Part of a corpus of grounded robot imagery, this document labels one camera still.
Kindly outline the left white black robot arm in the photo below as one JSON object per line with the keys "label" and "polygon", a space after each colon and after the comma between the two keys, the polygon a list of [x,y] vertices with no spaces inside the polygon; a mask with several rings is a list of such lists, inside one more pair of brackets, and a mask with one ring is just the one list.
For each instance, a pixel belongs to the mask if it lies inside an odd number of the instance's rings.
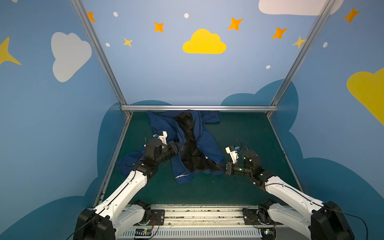
{"label": "left white black robot arm", "polygon": [[153,178],[159,165],[175,157],[181,148],[180,143],[170,141],[165,144],[161,139],[151,139],[126,180],[101,204],[80,213],[75,231],[68,239],[116,240],[126,230],[148,217],[151,208],[149,204],[139,201],[126,211],[124,208]]}

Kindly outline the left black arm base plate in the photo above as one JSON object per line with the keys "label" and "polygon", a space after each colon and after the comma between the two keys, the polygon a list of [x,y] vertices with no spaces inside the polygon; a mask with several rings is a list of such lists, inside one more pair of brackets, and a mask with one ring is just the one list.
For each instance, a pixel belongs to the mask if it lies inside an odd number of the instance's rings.
{"label": "left black arm base plate", "polygon": [[165,221],[165,210],[146,210],[143,218],[145,226],[156,225],[163,226]]}

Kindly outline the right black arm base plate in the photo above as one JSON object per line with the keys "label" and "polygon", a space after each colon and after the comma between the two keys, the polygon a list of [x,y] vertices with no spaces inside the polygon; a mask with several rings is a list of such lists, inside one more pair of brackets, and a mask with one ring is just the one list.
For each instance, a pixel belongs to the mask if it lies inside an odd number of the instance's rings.
{"label": "right black arm base plate", "polygon": [[242,213],[245,225],[282,225],[279,222],[273,221],[265,209],[243,208]]}

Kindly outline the blue jacket with black lining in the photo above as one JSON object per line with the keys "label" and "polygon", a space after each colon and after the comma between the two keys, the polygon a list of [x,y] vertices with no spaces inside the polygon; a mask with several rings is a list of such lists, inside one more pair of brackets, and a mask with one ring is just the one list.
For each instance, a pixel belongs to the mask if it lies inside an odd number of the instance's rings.
{"label": "blue jacket with black lining", "polygon": [[206,130],[207,123],[220,122],[220,112],[147,112],[147,116],[154,131],[166,132],[167,142],[173,141],[181,147],[171,159],[178,185],[189,182],[200,172],[214,176],[224,173],[225,157],[213,135]]}

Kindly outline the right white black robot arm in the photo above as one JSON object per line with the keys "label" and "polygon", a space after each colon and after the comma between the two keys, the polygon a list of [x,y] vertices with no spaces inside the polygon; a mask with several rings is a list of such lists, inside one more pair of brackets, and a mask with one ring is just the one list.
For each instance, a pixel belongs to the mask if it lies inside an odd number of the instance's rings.
{"label": "right white black robot arm", "polygon": [[244,162],[240,164],[239,149],[234,146],[226,148],[231,157],[226,164],[226,174],[248,177],[253,185],[290,206],[287,209],[273,201],[265,202],[258,209],[259,222],[266,225],[281,223],[309,240],[355,239],[346,214],[337,204],[312,198],[263,169],[260,158],[254,151],[244,152]]}

